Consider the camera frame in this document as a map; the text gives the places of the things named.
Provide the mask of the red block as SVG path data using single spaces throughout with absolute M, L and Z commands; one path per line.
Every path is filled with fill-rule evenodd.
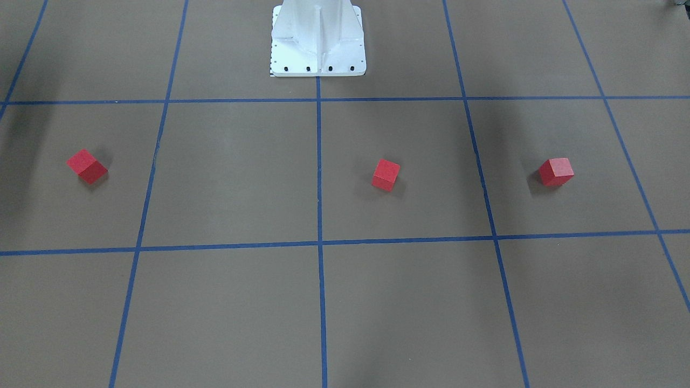
M 401 167 L 399 164 L 381 159 L 373 172 L 371 184 L 382 191 L 391 192 Z
M 538 174 L 544 186 L 562 186 L 575 176 L 567 157 L 546 160 L 539 167 Z
M 108 174 L 105 165 L 94 157 L 86 148 L 82 148 L 67 159 L 66 165 L 79 179 L 92 185 Z

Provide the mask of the white pedestal column base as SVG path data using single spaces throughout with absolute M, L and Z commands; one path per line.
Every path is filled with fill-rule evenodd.
M 367 71 L 362 10 L 350 1 L 283 1 L 273 8 L 273 77 L 357 77 Z

